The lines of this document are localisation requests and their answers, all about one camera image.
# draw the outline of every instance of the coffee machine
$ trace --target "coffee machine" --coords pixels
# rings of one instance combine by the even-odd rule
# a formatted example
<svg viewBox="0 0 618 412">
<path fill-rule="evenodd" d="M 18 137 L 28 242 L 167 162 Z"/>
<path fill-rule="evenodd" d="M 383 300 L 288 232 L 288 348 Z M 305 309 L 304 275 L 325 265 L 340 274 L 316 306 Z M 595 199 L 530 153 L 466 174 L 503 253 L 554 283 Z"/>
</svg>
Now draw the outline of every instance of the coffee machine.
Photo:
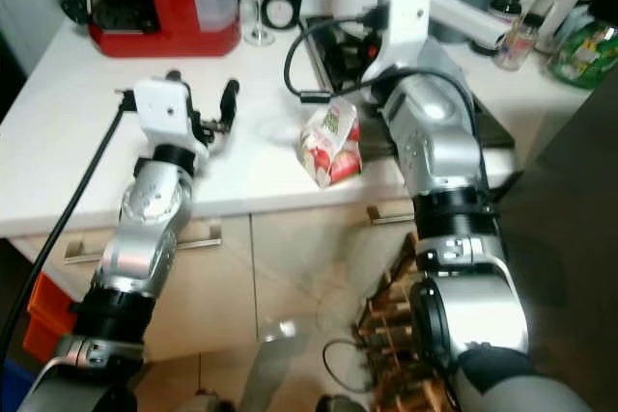
<svg viewBox="0 0 618 412">
<path fill-rule="evenodd" d="M 112 57 L 219 56 L 239 42 L 239 0 L 65 0 Z"/>
</svg>

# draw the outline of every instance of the drawer handle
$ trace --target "drawer handle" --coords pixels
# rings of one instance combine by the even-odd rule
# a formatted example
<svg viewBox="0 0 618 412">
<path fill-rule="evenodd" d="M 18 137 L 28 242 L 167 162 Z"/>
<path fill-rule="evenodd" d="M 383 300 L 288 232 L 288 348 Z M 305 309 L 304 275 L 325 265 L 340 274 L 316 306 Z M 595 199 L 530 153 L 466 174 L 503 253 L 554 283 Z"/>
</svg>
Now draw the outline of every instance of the drawer handle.
<svg viewBox="0 0 618 412">
<path fill-rule="evenodd" d="M 194 241 L 181 241 L 176 246 L 177 250 L 195 250 L 198 248 L 213 248 L 215 246 L 221 246 L 223 244 L 223 234 L 221 232 L 221 226 L 211 226 L 211 234 L 201 240 Z M 78 264 L 81 262 L 95 262 L 100 259 L 103 254 L 103 250 L 84 253 L 83 241 L 71 241 L 67 245 L 67 250 L 62 258 L 63 264 Z"/>
<path fill-rule="evenodd" d="M 382 216 L 377 206 L 368 206 L 367 215 L 372 226 L 383 226 L 385 224 L 401 224 L 414 220 L 414 214 L 393 214 L 392 216 Z"/>
</svg>

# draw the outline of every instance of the white cabinet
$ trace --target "white cabinet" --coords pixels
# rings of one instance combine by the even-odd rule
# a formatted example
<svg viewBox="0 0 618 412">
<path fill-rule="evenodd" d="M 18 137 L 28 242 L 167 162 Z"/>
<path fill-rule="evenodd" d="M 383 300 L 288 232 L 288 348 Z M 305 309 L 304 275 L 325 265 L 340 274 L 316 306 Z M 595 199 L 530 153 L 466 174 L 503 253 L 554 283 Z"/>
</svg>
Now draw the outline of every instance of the white cabinet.
<svg viewBox="0 0 618 412">
<path fill-rule="evenodd" d="M 194 220 L 183 231 L 179 242 L 203 239 L 212 226 L 221 228 L 221 245 L 181 250 L 176 254 L 146 332 L 151 361 L 256 340 L 249 216 L 226 217 L 220 221 Z M 70 288 L 85 294 L 96 263 L 64 263 L 68 247 L 74 251 L 81 242 L 81 251 L 94 253 L 103 249 L 111 234 L 111 230 L 64 233 L 49 257 L 48 266 Z M 38 251 L 45 236 L 28 237 L 26 241 Z"/>
<path fill-rule="evenodd" d="M 322 331 L 349 327 L 355 321 L 364 299 L 373 293 L 414 227 L 411 221 L 372 225 L 367 206 L 251 216 L 261 338 L 276 335 L 271 332 L 282 320 Z M 409 200 L 376 207 L 387 216 L 412 214 Z"/>
</svg>

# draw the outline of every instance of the kitchen counter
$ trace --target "kitchen counter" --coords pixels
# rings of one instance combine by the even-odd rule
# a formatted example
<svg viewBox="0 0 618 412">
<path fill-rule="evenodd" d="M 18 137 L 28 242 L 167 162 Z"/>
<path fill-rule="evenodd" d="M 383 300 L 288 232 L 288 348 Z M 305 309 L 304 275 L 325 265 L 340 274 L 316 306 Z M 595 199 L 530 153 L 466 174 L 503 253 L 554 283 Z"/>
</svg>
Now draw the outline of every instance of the kitchen counter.
<svg viewBox="0 0 618 412">
<path fill-rule="evenodd" d="M 300 105 L 283 84 L 283 61 L 295 34 L 276 33 L 275 44 L 264 48 L 241 41 L 222 58 L 119 60 L 101 55 L 81 29 L 65 22 L 0 126 L 0 236 L 48 232 L 115 114 L 121 96 L 114 89 L 169 69 L 183 74 L 205 119 L 218 118 L 227 79 L 240 83 L 232 133 L 196 179 L 195 216 L 404 197 L 393 158 L 366 163 L 361 176 L 325 190 L 297 162 L 297 134 L 316 107 Z M 542 75 L 539 57 L 511 73 L 466 45 L 447 50 L 472 91 L 514 135 L 522 161 L 543 144 L 539 134 L 548 139 L 588 95 Z M 317 86 L 303 47 L 292 76 L 298 88 Z M 136 115 L 124 115 L 68 229 L 115 225 L 135 160 L 148 154 Z"/>
</svg>

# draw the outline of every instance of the food package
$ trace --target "food package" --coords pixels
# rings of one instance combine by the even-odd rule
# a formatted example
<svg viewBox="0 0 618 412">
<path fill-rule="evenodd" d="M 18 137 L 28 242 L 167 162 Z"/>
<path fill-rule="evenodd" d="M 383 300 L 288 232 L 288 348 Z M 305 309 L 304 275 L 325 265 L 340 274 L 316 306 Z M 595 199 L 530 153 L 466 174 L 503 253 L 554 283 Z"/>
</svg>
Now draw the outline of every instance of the food package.
<svg viewBox="0 0 618 412">
<path fill-rule="evenodd" d="M 356 107 L 338 98 L 316 112 L 300 132 L 298 158 L 324 188 L 361 170 Z"/>
</svg>

